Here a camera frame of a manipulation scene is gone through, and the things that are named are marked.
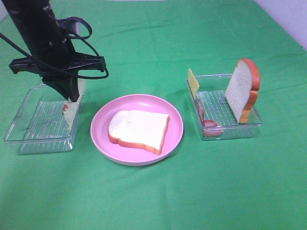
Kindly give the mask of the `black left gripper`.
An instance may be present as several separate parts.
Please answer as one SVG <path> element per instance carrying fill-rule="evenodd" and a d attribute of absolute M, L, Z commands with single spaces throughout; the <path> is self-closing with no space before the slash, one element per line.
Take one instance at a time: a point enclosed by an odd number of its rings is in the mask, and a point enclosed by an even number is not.
<path fill-rule="evenodd" d="M 105 79 L 103 76 L 83 76 L 76 72 L 79 70 L 99 70 L 106 73 L 106 62 L 103 56 L 93 56 L 89 54 L 74 52 L 72 55 L 48 55 L 46 60 L 33 57 L 18 47 L 11 40 L 9 44 L 20 53 L 24 54 L 24 58 L 14 59 L 9 67 L 13 73 L 20 71 L 31 72 L 42 76 L 52 75 L 68 75 L 74 77 L 71 79 L 43 79 L 43 83 L 58 93 L 66 100 L 70 98 L 72 102 L 77 102 L 79 99 L 78 78 L 98 80 Z"/>

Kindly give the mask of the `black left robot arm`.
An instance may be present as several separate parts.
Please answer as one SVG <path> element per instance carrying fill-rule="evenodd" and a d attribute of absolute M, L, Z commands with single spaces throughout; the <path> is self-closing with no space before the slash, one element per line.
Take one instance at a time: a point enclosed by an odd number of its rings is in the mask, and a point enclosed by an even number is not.
<path fill-rule="evenodd" d="M 4 0 L 3 5 L 24 40 L 29 52 L 19 48 L 3 34 L 1 38 L 24 54 L 14 59 L 9 67 L 14 74 L 26 71 L 38 74 L 42 82 L 59 92 L 65 99 L 76 102 L 79 98 L 80 70 L 99 70 L 109 76 L 105 59 L 75 51 L 72 40 L 79 39 L 87 46 L 92 35 L 91 26 L 82 18 L 56 19 L 48 0 Z"/>

